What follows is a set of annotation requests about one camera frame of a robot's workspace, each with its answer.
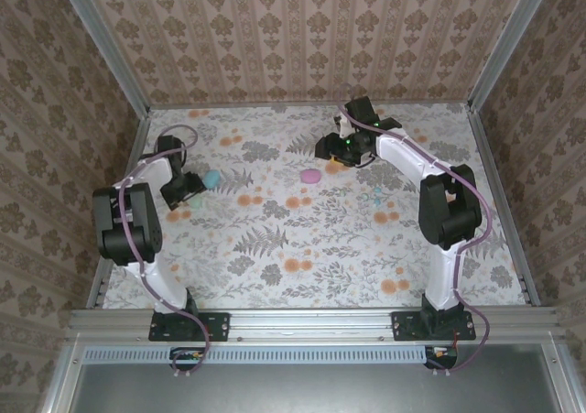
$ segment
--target pink blob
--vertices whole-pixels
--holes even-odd
[[[301,171],[301,182],[305,184],[317,184],[320,182],[321,172],[316,168],[308,168]]]

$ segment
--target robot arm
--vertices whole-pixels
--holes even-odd
[[[174,136],[162,136],[157,140],[159,152],[181,145],[180,140]],[[145,263],[148,285],[168,304],[193,312],[194,303],[189,292],[171,275],[159,254],[163,237],[157,209],[161,206],[167,209],[168,206],[173,210],[180,201],[205,190],[200,178],[190,172],[182,173],[181,166],[179,153],[146,165],[125,188],[125,215],[130,224],[133,242]],[[102,257],[112,259],[140,281],[140,264],[130,249],[120,219],[118,193],[121,184],[119,182],[93,193],[98,250]],[[155,312],[170,314],[173,311],[155,300]]]
[[[345,107],[348,114],[360,123],[391,133],[383,135],[353,125],[351,129],[350,122],[339,117],[334,120],[340,126],[340,133],[323,137],[316,145],[316,157],[333,158],[349,167],[362,167],[363,156],[370,154],[393,164],[418,187],[419,227],[433,245],[423,307],[430,306],[436,312],[457,308],[459,301],[452,285],[456,253],[461,245],[473,238],[482,221],[478,199],[436,166],[440,163],[449,167],[449,164],[431,156],[412,140],[407,143],[409,137],[399,122],[393,118],[381,120],[368,97],[354,99]],[[468,166],[450,169],[475,185]],[[448,193],[455,198],[449,201]]]

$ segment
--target floral mat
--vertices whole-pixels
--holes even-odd
[[[494,206],[463,104],[376,106],[423,147],[474,170]],[[313,157],[335,131],[334,106],[154,111],[146,148],[160,131],[185,123],[200,140],[185,170],[222,173],[200,208],[159,208],[162,256],[200,308],[357,308],[417,306],[429,274],[429,245],[418,229],[415,185],[377,160],[349,169]],[[189,132],[174,131],[189,142]],[[318,168],[318,184],[299,173]],[[461,290],[471,303],[523,304],[503,229],[468,252]],[[136,279],[115,267],[105,308],[152,307]]]

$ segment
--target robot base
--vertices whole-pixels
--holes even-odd
[[[448,310],[436,310],[425,294],[421,300],[421,310],[391,313],[396,342],[476,339],[472,315],[461,303]]]
[[[211,342],[227,342],[230,332],[228,312],[198,312],[188,292],[185,311],[196,316],[205,326]],[[193,320],[176,313],[153,313],[148,339],[151,342],[203,342],[203,333]]]

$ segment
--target damask wallpaper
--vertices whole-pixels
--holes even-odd
[[[0,0],[0,411],[34,411],[137,120],[68,0]]]
[[[517,0],[93,0],[155,106],[465,100]]]
[[[544,0],[481,111],[546,305],[586,381],[586,0]]]

